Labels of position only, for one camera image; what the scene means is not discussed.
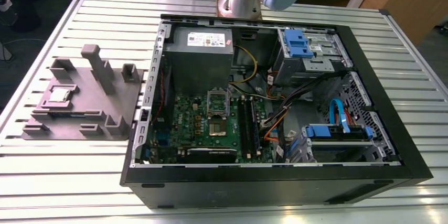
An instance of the yellow wire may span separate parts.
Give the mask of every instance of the yellow wire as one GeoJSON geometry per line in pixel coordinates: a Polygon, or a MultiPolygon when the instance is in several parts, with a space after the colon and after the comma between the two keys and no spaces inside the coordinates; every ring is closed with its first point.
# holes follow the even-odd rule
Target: yellow wire
{"type": "Polygon", "coordinates": [[[252,61],[254,61],[254,73],[251,74],[251,76],[248,78],[246,78],[242,81],[231,81],[231,84],[238,84],[238,83],[247,82],[258,74],[258,60],[255,59],[254,55],[251,54],[251,52],[244,47],[242,47],[239,45],[235,45],[235,46],[239,47],[251,56],[252,61]]]}

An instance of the red cable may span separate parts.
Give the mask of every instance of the red cable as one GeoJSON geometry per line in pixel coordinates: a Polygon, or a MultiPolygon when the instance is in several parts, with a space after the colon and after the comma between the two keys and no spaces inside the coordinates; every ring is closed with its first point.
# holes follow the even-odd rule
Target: red cable
{"type": "Polygon", "coordinates": [[[160,114],[160,111],[162,111],[162,108],[163,108],[163,102],[164,102],[164,91],[163,91],[163,70],[160,69],[160,97],[162,97],[162,102],[160,102],[160,107],[159,107],[159,111],[158,111],[158,114],[156,116],[154,117],[152,121],[151,121],[151,124],[154,124],[159,114],[160,114]]]}

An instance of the blue latch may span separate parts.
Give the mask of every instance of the blue latch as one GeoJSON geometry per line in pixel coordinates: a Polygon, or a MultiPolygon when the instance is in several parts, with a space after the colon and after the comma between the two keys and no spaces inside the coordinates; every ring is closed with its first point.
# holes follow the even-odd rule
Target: blue latch
{"type": "Polygon", "coordinates": [[[374,129],[368,126],[364,128],[366,133],[367,133],[367,139],[371,140],[374,138],[374,129]]]}
{"type": "Polygon", "coordinates": [[[308,137],[331,137],[327,125],[310,125],[306,127],[308,137]]]}
{"type": "Polygon", "coordinates": [[[302,30],[286,29],[286,41],[292,58],[312,58],[315,56],[308,49],[308,39],[302,30]]]}

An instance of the green circuit board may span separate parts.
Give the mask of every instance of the green circuit board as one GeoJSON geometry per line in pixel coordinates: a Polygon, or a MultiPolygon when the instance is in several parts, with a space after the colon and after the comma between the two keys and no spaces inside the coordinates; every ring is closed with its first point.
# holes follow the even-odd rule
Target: green circuit board
{"type": "MultiPolygon", "coordinates": [[[[218,101],[211,99],[214,109],[224,109],[218,101]]],[[[178,96],[175,101],[174,125],[170,132],[170,147],[228,147],[238,150],[238,163],[271,163],[271,147],[262,148],[260,155],[248,158],[242,154],[240,126],[238,117],[239,98],[230,100],[230,113],[226,118],[207,116],[207,96],[188,97],[178,96]]],[[[260,122],[267,118],[264,101],[254,99],[256,118],[260,122]]],[[[166,163],[175,163],[175,151],[159,153],[160,160],[166,163]]]]}

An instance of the small metal part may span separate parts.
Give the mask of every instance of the small metal part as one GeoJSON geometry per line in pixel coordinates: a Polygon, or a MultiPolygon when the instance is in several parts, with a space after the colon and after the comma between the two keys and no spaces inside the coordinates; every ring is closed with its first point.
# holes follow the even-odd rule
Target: small metal part
{"type": "Polygon", "coordinates": [[[226,118],[230,114],[230,92],[214,89],[207,92],[207,116],[219,115],[226,118]]]}
{"type": "Polygon", "coordinates": [[[335,72],[330,59],[326,59],[324,57],[303,59],[303,65],[306,67],[306,72],[335,72]]]}
{"type": "Polygon", "coordinates": [[[56,88],[51,92],[48,101],[50,102],[66,102],[70,94],[71,94],[70,89],[56,88]]]}
{"type": "Polygon", "coordinates": [[[210,136],[226,136],[227,135],[227,120],[211,119],[208,121],[210,136]]]}

